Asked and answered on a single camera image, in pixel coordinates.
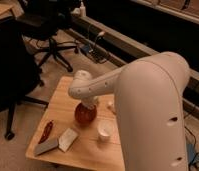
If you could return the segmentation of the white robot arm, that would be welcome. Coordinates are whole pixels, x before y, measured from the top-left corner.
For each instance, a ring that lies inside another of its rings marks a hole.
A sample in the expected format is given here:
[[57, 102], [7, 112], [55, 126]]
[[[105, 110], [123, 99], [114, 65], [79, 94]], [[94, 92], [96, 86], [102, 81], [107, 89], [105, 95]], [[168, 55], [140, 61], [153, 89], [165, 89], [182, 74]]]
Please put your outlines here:
[[182, 56], [162, 52], [95, 79], [79, 71], [68, 93], [85, 105], [114, 95], [125, 171], [188, 171], [183, 92], [189, 78]]

